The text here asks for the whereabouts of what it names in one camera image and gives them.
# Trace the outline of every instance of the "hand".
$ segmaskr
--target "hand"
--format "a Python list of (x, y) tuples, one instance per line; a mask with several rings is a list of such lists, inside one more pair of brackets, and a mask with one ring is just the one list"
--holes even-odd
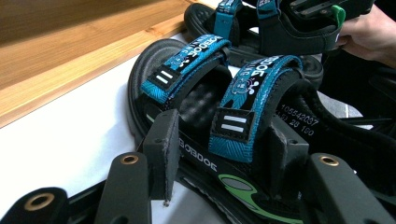
[(396, 22), (373, 5), (368, 14), (344, 22), (336, 46), (396, 68)]

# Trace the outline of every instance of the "sandal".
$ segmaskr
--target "sandal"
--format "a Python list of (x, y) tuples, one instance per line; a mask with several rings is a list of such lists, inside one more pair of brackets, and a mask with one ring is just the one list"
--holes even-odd
[(395, 140), (331, 115), (304, 79), (299, 57), (263, 58), (233, 78), (230, 47), (220, 36), (202, 35), (187, 46), (159, 40), (140, 54), (128, 81), (128, 121), (137, 143), (158, 114), (176, 108), (179, 181), (208, 195), (231, 221), (302, 223), (298, 172), (281, 188), (273, 181), (273, 132), (297, 133), (291, 144), (306, 141), (293, 172), (304, 166), (309, 144), (309, 154), (338, 156), (369, 188), (394, 196)]
[[(343, 9), (334, 7), (338, 21), (327, 15), (301, 18), (291, 9), (286, 10), (290, 0), (279, 6), (275, 0), (266, 1), (270, 4), (265, 5), (256, 1), (257, 9), (241, 0), (231, 1), (230, 5), (229, 2), (222, 1), (216, 10), (192, 4), (185, 11), (184, 22), (193, 38), (214, 34), (230, 39), (233, 43), (230, 62), (238, 67), (263, 56), (313, 55), (332, 50), (345, 16)], [(258, 33), (251, 31), (254, 27), (258, 27)]]

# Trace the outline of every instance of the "green tag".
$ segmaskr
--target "green tag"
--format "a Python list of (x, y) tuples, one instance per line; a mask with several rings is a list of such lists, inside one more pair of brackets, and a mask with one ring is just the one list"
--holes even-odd
[(333, 5), (332, 14), (334, 15), (334, 19), (337, 22), (338, 27), (341, 27), (346, 19), (346, 11), (337, 5)]

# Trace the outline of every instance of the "brand logo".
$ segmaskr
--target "brand logo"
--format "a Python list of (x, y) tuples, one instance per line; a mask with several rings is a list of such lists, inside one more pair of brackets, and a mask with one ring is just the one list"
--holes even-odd
[(246, 180), (239, 178), (234, 175), (219, 175), (219, 180), (224, 187), (237, 199), (243, 203), (252, 212), (260, 214), (271, 219), (275, 219), (286, 223), (303, 223), (301, 220), (281, 217), (263, 210), (258, 204), (256, 204), (252, 198), (252, 195), (257, 193), (256, 188), (247, 182)]
[(249, 78), (246, 80), (245, 78), (239, 78), (235, 81), (232, 88), (233, 94), (243, 94), (248, 92), (250, 95), (254, 93), (253, 87), (259, 86), (258, 81), (254, 81), (254, 78)]
[(183, 139), (179, 138), (179, 144), (180, 147), (182, 147), (186, 152), (188, 152), (190, 155), (192, 155), (196, 160), (199, 162), (202, 162), (205, 164), (207, 167), (212, 169), (213, 171), (217, 172), (217, 165), (210, 161), (209, 159), (205, 158), (201, 153), (197, 152), (193, 147), (191, 147), (189, 144), (185, 143)]
[(216, 43), (220, 39), (222, 37), (217, 35), (203, 35), (199, 37), (185, 47), (177, 56), (174, 56), (175, 63), (178, 63), (180, 69), (188, 66), (201, 52), (209, 49), (213, 43)]
[(218, 11), (222, 13), (230, 14), (231, 7), (233, 6), (233, 2), (234, 0), (224, 0), (220, 2), (218, 5)]
[(259, 6), (259, 7), (262, 7), (262, 6), (264, 6), (265, 4), (268, 4), (268, 3), (270, 3), (270, 2), (271, 2), (271, 0), (260, 0), (258, 6)]
[(277, 59), (279, 59), (279, 57), (274, 56), (271, 58), (264, 59), (264, 60), (260, 61), (258, 64), (254, 64), (255, 69), (251, 75), (253, 77), (254, 76), (260, 76), (260, 77), (264, 76), (266, 70), (268, 70), (268, 66), (271, 65)]

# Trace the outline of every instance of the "blue velcro strap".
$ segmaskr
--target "blue velcro strap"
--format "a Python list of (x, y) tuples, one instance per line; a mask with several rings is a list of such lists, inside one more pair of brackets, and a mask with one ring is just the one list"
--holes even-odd
[(141, 86), (142, 91), (160, 104), (172, 99), (200, 66), (224, 55), (223, 48), (230, 48), (231, 42), (217, 35), (202, 35), (168, 59), (157, 71), (148, 76)]
[(242, 6), (241, 0), (221, 1), (216, 9), (216, 20), (213, 33), (229, 39), (233, 27), (233, 17)]
[(277, 79), (303, 63), (296, 56), (274, 56), (246, 64), (228, 87), (212, 122), (209, 151), (234, 161), (252, 162), (262, 112)]
[(259, 0), (257, 1), (257, 16), (259, 20), (264, 20), (278, 15), (279, 9), (278, 0)]

